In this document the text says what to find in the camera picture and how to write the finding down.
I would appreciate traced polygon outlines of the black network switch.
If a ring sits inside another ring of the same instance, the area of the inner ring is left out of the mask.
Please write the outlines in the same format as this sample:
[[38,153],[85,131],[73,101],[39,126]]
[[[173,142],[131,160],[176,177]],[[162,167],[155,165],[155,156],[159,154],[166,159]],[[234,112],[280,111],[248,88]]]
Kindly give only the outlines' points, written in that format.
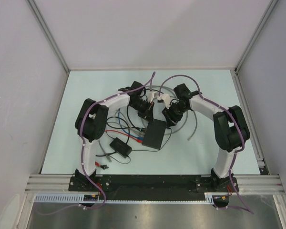
[[[163,143],[165,131],[169,130],[168,138]],[[149,123],[142,141],[142,145],[151,149],[154,152],[160,151],[169,141],[172,135],[172,129],[166,126],[166,122],[155,119],[153,123]]]

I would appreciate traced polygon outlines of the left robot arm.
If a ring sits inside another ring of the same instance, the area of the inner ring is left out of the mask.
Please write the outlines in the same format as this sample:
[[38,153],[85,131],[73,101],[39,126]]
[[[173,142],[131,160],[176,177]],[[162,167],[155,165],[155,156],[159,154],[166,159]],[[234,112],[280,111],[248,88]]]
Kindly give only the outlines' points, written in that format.
[[96,185],[93,177],[96,173],[96,145],[105,132],[109,112],[130,106],[137,111],[140,118],[153,122],[154,102],[141,99],[141,93],[146,88],[137,81],[130,87],[119,89],[100,101],[86,99],[75,122],[78,136],[82,140],[80,165],[77,170],[82,175],[79,185],[84,190],[92,190]]

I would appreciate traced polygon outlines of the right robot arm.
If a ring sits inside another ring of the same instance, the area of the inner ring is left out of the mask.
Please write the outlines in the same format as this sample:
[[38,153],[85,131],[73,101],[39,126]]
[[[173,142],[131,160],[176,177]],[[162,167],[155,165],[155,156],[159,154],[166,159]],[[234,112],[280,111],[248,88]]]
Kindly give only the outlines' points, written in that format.
[[168,94],[158,94],[157,100],[165,104],[162,114],[167,126],[175,126],[189,110],[203,114],[213,121],[214,135],[219,146],[215,166],[205,186],[215,191],[222,191],[228,183],[233,183],[233,167],[237,154],[241,152],[250,138],[242,109],[235,105],[221,106],[204,97],[200,91],[191,92],[183,83],[174,88],[177,102],[174,103]]

